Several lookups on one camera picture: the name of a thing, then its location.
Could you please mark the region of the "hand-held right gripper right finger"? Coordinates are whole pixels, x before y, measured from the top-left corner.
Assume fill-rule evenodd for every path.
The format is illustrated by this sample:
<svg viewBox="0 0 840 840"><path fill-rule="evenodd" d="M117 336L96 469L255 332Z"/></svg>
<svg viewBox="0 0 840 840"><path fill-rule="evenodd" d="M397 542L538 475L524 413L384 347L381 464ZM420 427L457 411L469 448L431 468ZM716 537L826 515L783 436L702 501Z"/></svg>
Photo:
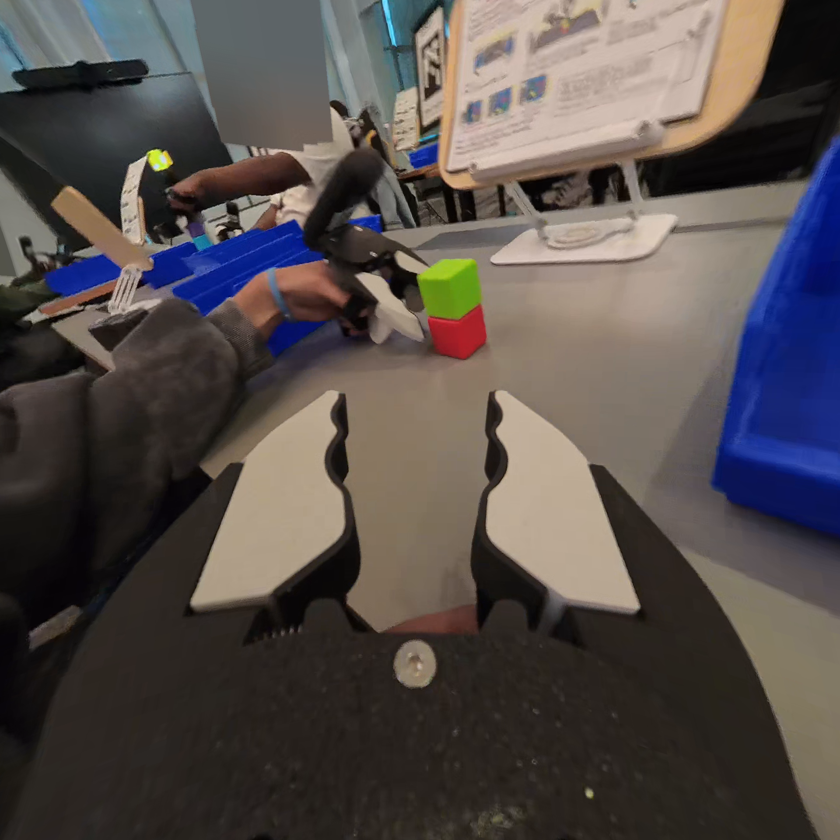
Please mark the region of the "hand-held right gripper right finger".
<svg viewBox="0 0 840 840"><path fill-rule="evenodd" d="M571 608L636 616L640 601L590 461L509 392L486 410L486 487L471 549L480 621L502 601L552 632Z"/></svg>

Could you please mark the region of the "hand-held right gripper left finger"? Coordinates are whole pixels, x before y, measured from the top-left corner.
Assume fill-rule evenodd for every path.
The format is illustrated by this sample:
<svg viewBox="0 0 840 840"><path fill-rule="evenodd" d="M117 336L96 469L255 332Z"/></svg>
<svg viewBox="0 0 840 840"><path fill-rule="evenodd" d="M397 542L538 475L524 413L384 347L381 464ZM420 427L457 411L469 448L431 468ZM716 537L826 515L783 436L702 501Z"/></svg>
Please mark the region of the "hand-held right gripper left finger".
<svg viewBox="0 0 840 840"><path fill-rule="evenodd" d="M325 392L270 432L241 465L189 606L267 606L309 574L336 574L343 597L360 570L345 441L347 402Z"/></svg>

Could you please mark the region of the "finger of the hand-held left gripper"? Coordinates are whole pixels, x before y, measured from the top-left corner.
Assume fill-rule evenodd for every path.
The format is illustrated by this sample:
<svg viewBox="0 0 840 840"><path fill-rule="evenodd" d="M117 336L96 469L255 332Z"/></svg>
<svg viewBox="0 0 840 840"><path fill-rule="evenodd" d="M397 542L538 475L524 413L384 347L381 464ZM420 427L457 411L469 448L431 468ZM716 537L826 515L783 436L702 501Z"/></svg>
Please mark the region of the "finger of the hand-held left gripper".
<svg viewBox="0 0 840 840"><path fill-rule="evenodd" d="M388 282L417 282L428 264L410 248L393 239L380 242L380 276Z"/></svg>
<svg viewBox="0 0 840 840"><path fill-rule="evenodd" d="M373 301L369 312L368 333L373 343L382 344L393 333L417 343L425 343L426 335L419 317L392 291L381 276L369 272L356 275L360 289Z"/></svg>

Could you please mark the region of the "green cube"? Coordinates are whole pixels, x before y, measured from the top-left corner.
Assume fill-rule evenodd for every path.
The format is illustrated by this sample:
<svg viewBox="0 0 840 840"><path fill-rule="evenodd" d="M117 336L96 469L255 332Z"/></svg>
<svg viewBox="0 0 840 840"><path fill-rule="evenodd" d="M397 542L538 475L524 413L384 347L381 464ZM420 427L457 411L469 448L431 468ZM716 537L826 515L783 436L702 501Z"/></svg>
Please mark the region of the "green cube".
<svg viewBox="0 0 840 840"><path fill-rule="evenodd" d="M429 318L459 320L482 304L474 259L441 259L416 280Z"/></svg>

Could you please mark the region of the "red cube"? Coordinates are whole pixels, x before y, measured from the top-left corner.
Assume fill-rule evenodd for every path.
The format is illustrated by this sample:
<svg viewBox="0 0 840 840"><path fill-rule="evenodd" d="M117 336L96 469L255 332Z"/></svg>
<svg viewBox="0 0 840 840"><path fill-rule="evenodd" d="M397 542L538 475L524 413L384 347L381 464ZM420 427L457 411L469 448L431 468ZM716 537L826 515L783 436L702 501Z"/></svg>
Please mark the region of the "red cube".
<svg viewBox="0 0 840 840"><path fill-rule="evenodd" d="M452 359L466 360L487 343L487 326L480 304L457 319L429 316L427 326L435 351Z"/></svg>

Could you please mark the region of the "blue plastic bin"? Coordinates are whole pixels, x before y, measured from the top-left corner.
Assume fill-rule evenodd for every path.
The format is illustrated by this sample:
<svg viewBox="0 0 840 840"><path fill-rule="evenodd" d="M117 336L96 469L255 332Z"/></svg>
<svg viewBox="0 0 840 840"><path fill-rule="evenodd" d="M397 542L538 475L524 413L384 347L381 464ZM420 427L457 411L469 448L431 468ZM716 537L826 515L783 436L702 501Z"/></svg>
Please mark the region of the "blue plastic bin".
<svg viewBox="0 0 840 840"><path fill-rule="evenodd" d="M712 485L839 534L839 140L824 153L745 319Z"/></svg>
<svg viewBox="0 0 840 840"><path fill-rule="evenodd" d="M162 288L189 277L193 272L187 260L197 252L189 242L152 255L154 267L143 273L142 283ZM55 294L70 297L116 280L119 273L120 268L108 257L97 255L51 271L45 282Z"/></svg>
<svg viewBox="0 0 840 840"><path fill-rule="evenodd" d="M189 273L174 284L172 294L207 315L270 268L321 261L320 253L304 245L300 225L289 222L267 231L247 232L185 257Z"/></svg>

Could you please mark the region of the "person's left forearm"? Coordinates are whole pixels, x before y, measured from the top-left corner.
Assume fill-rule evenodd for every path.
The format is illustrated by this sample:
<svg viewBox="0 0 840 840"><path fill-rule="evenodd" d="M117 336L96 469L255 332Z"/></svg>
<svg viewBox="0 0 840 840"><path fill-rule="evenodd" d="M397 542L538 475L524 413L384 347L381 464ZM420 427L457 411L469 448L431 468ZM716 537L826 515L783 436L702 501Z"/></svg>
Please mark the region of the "person's left forearm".
<svg viewBox="0 0 840 840"><path fill-rule="evenodd" d="M114 369L2 393L2 612L25 627L79 603L144 541L172 486L198 467L271 363L283 314L243 294L206 316L185 301L145 313Z"/></svg>

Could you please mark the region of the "grey desk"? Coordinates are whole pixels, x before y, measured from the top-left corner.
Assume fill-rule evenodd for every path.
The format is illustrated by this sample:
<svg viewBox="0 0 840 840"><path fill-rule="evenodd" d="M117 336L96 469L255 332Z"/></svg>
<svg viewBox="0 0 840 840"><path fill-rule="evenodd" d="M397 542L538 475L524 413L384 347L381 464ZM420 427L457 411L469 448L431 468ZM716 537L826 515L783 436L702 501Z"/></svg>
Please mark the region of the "grey desk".
<svg viewBox="0 0 840 840"><path fill-rule="evenodd" d="M251 384L202 468L215 477L327 390L347 396L362 547L350 603L382 630L472 602L469 547L490 391L506 390L605 466L729 615L773 705L805 806L838 838L838 540L711 488L742 323L803 183L672 197L679 230L617 266L498 267L512 220L397 238L474 259L488 340L466 361L396 336L316 331Z"/></svg>

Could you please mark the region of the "person's left hand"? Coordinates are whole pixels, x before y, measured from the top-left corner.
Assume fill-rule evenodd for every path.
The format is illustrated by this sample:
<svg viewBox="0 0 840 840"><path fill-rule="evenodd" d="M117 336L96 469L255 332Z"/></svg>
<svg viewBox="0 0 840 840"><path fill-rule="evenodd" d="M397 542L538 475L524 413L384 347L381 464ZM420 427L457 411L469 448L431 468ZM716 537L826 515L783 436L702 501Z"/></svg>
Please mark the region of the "person's left hand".
<svg viewBox="0 0 840 840"><path fill-rule="evenodd" d="M338 285L326 261L279 269L276 287L284 302L283 312L297 322L334 320L350 302L349 292Z"/></svg>

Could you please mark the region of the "grey jacket on chair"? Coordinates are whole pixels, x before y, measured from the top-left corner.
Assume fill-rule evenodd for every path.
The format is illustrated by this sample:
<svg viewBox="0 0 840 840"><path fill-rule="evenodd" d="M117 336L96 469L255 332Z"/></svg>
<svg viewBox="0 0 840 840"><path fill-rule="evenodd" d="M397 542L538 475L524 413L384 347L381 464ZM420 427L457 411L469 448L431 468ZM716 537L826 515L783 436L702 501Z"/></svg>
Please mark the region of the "grey jacket on chair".
<svg viewBox="0 0 840 840"><path fill-rule="evenodd" d="M372 193L372 200L380 208L383 228L386 230L418 227L417 202L406 197L403 184L396 173L396 157L385 131L382 114L372 103L360 113L364 123L364 138L384 161L384 171Z"/></svg>

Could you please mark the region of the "black and white marker sign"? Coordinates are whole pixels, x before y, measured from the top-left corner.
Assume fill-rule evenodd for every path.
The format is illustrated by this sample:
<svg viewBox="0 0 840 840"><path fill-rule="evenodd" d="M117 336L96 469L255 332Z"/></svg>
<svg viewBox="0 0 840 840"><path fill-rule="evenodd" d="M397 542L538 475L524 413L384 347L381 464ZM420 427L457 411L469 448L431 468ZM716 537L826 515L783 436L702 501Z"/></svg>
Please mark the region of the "black and white marker sign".
<svg viewBox="0 0 840 840"><path fill-rule="evenodd" d="M447 18L443 2L430 2L413 27L421 134L439 126L445 105Z"/></svg>

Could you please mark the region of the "white paper strip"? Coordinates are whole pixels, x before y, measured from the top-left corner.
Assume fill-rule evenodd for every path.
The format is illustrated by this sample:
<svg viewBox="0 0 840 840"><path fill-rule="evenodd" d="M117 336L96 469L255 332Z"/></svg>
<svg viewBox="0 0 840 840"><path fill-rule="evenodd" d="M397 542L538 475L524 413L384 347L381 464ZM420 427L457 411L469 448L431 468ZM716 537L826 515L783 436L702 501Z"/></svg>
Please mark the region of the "white paper strip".
<svg viewBox="0 0 840 840"><path fill-rule="evenodd" d="M120 196L122 235L137 246L146 242L144 205L140 189L147 163L148 159L144 155L128 166Z"/></svg>

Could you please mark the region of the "wooden board document stand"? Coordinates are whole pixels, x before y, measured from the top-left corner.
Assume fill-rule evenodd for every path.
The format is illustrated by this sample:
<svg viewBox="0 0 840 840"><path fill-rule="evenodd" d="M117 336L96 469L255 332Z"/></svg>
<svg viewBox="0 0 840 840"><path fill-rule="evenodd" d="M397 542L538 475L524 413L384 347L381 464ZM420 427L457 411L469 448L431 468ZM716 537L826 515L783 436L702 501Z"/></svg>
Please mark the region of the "wooden board document stand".
<svg viewBox="0 0 840 840"><path fill-rule="evenodd" d="M608 151L602 156L589 152L581 160L567 161L559 166L531 168L476 180L470 173L449 171L447 163L457 99L462 3L454 3L449 19L438 166L446 183L456 190L503 186L528 219L530 227L491 257L495 266L618 264L645 259L659 250L676 228L677 216L646 213L637 163L692 150L730 127L749 104L762 80L783 6L783 2L727 2L703 109L694 118L666 124L657 143L625 152ZM615 214L593 222L551 223L534 208L522 189L527 181L550 175L588 173L613 165L622 171L629 194L628 209L620 216Z"/></svg>
<svg viewBox="0 0 840 840"><path fill-rule="evenodd" d="M84 195L71 186L62 186L51 202L52 209L94 248L120 268L108 302L108 313L124 314L133 300L145 272L153 269L152 258L143 248L130 242Z"/></svg>

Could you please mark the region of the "printed instruction sheet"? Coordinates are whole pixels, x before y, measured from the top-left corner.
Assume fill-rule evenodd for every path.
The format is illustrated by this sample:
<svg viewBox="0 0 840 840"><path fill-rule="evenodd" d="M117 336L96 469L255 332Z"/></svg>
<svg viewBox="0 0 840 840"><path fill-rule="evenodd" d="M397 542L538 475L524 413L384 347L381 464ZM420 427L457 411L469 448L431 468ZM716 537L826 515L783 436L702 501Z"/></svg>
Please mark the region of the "printed instruction sheet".
<svg viewBox="0 0 840 840"><path fill-rule="evenodd" d="M703 109L727 5L463 2L448 170L479 180L656 144Z"/></svg>

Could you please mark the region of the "black monitor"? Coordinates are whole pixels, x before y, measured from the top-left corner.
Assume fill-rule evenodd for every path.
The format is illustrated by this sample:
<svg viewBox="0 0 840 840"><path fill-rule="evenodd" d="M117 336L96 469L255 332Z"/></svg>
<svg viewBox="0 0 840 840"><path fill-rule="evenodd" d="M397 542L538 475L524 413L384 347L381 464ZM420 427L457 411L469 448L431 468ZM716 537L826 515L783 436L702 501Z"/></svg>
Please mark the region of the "black monitor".
<svg viewBox="0 0 840 840"><path fill-rule="evenodd" d="M3 92L2 171L72 252L89 242L51 208L58 183L73 186L120 225L128 166L166 151L175 181L232 163L191 73L146 76L99 87Z"/></svg>

